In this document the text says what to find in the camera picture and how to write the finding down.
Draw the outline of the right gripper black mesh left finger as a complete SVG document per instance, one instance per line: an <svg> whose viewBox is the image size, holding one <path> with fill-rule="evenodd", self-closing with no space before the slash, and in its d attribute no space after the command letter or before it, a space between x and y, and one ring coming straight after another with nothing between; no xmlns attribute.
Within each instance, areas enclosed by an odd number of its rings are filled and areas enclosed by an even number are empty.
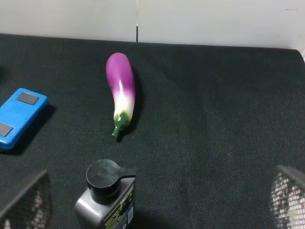
<svg viewBox="0 0 305 229"><path fill-rule="evenodd" d="M0 193L2 229L47 229L52 218L51 183L35 171Z"/></svg>

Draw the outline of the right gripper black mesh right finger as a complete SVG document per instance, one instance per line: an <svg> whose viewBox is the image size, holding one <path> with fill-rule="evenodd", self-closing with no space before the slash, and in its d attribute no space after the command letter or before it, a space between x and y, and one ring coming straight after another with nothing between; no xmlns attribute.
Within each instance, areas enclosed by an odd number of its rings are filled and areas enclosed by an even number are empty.
<svg viewBox="0 0 305 229"><path fill-rule="evenodd" d="M305 227L305 174L278 165L270 193L270 212L276 229Z"/></svg>

